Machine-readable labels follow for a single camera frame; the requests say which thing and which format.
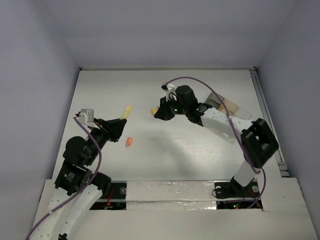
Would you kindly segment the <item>yellow highlighter pen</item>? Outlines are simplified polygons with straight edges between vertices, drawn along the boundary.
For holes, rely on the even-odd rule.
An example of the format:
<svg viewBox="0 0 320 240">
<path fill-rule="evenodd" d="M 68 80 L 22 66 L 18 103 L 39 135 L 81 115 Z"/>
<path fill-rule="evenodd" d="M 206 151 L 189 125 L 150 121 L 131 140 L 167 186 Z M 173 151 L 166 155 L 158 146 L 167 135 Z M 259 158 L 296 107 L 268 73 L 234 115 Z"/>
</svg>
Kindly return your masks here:
<svg viewBox="0 0 320 240">
<path fill-rule="evenodd" d="M 130 113 L 131 113 L 131 110 L 132 110 L 132 106 L 129 105 L 123 112 L 123 114 L 121 115 L 121 117 L 119 118 L 120 120 L 126 120 Z"/>
</svg>

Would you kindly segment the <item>orange highlighter cap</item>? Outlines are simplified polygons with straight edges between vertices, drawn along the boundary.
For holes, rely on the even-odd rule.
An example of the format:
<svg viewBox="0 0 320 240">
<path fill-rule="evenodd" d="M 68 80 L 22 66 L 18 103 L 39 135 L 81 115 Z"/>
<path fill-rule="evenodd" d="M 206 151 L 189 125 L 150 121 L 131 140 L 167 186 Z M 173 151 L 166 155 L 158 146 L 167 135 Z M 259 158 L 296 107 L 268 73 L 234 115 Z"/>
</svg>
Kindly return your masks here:
<svg viewBox="0 0 320 240">
<path fill-rule="evenodd" d="M 128 137 L 126 142 L 125 142 L 125 146 L 126 147 L 130 147 L 132 145 L 132 141 L 133 141 L 133 138 L 132 137 Z"/>
</svg>

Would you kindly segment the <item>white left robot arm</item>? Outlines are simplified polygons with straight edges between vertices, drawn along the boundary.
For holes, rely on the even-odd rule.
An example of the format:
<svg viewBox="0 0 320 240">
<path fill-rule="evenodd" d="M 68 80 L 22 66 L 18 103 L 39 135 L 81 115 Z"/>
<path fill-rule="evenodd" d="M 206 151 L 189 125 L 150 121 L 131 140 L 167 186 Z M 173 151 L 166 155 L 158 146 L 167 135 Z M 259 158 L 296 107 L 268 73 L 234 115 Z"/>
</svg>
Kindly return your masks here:
<svg viewBox="0 0 320 240">
<path fill-rule="evenodd" d="M 74 136 L 66 142 L 47 212 L 32 227 L 28 240 L 71 240 L 94 203 L 113 194 L 111 178 L 99 172 L 102 148 L 119 141 L 127 120 L 94 119 L 89 124 L 80 123 L 79 116 L 74 120 L 87 138 Z"/>
</svg>

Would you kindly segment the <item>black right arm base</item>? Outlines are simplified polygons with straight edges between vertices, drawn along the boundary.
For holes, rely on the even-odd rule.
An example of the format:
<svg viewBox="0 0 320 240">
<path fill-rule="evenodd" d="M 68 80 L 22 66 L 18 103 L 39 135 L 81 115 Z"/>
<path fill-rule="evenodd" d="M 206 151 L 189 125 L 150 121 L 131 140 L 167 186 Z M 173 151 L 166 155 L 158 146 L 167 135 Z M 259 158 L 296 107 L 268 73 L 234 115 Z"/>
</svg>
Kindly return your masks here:
<svg viewBox="0 0 320 240">
<path fill-rule="evenodd" d="M 217 200 L 218 210 L 263 209 L 260 189 L 255 179 L 245 187 L 233 179 L 215 182 L 211 194 Z"/>
</svg>

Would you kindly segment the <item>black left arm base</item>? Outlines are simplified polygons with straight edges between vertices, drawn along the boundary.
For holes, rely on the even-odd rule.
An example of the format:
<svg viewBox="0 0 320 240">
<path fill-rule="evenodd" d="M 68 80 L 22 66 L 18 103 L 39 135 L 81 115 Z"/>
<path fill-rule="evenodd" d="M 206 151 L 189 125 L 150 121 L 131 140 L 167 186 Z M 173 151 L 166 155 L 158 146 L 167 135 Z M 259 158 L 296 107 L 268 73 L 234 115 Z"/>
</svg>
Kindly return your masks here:
<svg viewBox="0 0 320 240">
<path fill-rule="evenodd" d="M 118 211 L 127 209 L 127 181 L 111 181 L 108 193 L 100 197 L 90 210 Z"/>
</svg>

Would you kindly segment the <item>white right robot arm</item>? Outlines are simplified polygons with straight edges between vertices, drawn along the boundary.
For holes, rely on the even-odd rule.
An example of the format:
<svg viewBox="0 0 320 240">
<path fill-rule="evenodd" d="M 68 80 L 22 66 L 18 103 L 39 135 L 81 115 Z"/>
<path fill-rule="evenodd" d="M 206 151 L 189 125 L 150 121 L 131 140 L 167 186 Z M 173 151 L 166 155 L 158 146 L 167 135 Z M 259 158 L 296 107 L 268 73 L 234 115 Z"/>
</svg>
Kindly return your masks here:
<svg viewBox="0 0 320 240">
<path fill-rule="evenodd" d="M 176 115 L 184 115 L 193 124 L 216 130 L 238 141 L 244 161 L 231 179 L 230 190 L 235 196 L 246 193 L 258 170 L 279 149 L 279 143 L 268 123 L 261 118 L 255 121 L 241 119 L 198 102 L 188 85 L 175 87 L 169 83 L 162 85 L 162 89 L 166 95 L 160 99 L 154 118 L 169 121 Z"/>
</svg>

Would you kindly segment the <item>yellow eraser block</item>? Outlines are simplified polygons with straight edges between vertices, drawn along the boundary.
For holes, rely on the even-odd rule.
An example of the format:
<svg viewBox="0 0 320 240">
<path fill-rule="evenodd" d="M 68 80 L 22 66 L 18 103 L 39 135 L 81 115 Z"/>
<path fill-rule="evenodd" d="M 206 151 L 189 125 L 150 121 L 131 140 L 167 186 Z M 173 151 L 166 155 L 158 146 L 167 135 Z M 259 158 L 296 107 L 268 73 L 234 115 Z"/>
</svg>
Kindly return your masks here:
<svg viewBox="0 0 320 240">
<path fill-rule="evenodd" d="M 155 114 L 156 114 L 156 112 L 158 111 L 158 109 L 157 108 L 151 108 L 151 114 L 154 116 Z"/>
</svg>

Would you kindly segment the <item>smoky grey plastic container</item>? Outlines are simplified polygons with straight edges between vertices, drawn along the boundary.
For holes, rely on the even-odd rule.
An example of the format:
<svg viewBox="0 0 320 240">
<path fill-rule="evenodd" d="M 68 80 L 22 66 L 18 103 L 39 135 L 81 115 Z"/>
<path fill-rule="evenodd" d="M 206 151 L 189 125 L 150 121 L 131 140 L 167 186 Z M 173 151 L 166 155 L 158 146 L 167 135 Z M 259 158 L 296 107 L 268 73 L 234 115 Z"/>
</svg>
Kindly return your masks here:
<svg viewBox="0 0 320 240">
<path fill-rule="evenodd" d="M 223 96 L 219 94 L 216 96 L 215 93 L 211 92 L 204 103 L 218 109 L 224 100 L 225 98 Z"/>
</svg>

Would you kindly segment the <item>clear plastic container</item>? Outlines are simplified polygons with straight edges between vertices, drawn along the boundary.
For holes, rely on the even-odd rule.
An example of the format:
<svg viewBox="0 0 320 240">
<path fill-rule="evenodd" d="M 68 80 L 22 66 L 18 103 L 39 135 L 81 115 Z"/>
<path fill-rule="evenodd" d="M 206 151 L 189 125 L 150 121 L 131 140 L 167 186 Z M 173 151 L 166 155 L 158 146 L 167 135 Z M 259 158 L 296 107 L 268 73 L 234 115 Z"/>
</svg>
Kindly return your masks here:
<svg viewBox="0 0 320 240">
<path fill-rule="evenodd" d="M 243 120 L 250 120 L 252 117 L 252 114 L 246 110 L 244 110 L 241 107 L 238 107 L 234 113 L 233 113 L 234 117 L 237 117 L 239 119 L 243 119 Z"/>
</svg>

